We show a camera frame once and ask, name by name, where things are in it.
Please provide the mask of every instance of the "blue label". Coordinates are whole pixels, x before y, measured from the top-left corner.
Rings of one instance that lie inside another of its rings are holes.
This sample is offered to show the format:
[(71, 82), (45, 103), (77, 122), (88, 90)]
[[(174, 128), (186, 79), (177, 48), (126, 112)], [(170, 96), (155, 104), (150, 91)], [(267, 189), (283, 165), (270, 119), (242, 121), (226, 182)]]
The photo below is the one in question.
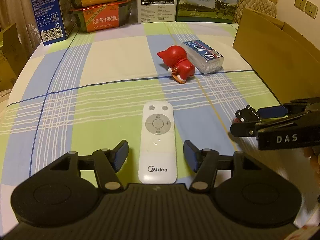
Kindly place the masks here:
[(43, 44), (65, 40), (59, 0), (31, 0), (31, 3)]
[(222, 57), (218, 52), (214, 49), (210, 48), (207, 44), (202, 42), (201, 40), (195, 41), (187, 41), (184, 44), (193, 49), (196, 53), (204, 57), (206, 60), (213, 60), (219, 57)]

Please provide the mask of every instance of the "red figurine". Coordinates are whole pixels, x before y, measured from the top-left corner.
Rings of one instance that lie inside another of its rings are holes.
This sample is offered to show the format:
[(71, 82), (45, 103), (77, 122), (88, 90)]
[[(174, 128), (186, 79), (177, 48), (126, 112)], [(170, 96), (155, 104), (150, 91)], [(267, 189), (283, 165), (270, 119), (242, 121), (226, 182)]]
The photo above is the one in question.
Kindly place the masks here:
[(174, 45), (157, 53), (169, 67), (168, 72), (180, 84), (184, 84), (188, 77), (193, 77), (196, 67), (188, 60), (183, 47)]

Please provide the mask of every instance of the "remote control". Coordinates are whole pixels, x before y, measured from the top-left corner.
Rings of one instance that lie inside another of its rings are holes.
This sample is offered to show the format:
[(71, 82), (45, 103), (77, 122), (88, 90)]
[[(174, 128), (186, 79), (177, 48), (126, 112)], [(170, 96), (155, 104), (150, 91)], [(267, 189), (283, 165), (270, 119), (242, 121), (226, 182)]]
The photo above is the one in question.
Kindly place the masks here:
[(177, 179), (173, 108), (166, 101), (143, 106), (138, 174), (146, 184), (170, 184)]

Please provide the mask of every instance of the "electrical outlet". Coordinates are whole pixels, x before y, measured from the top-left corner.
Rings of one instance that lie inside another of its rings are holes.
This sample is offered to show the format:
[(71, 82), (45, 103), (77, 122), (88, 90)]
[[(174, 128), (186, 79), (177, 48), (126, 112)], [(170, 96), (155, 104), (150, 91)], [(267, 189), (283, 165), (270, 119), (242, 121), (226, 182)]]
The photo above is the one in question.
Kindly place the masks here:
[(294, 6), (304, 11), (306, 8), (307, 0), (296, 0)]
[(305, 13), (310, 15), (313, 19), (316, 18), (318, 12), (318, 6), (314, 5), (313, 3), (307, 1)]

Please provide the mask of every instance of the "ribbed black surface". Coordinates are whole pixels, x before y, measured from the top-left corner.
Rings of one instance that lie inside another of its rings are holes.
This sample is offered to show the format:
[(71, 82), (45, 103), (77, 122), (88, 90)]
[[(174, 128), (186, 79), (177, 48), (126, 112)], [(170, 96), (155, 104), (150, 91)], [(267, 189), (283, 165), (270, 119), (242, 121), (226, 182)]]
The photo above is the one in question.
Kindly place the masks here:
[(207, 195), (191, 193), (184, 184), (130, 184), (122, 193), (106, 195), (81, 221), (60, 228), (21, 223), (4, 240), (281, 240), (295, 229), (292, 224), (271, 229), (236, 224)]

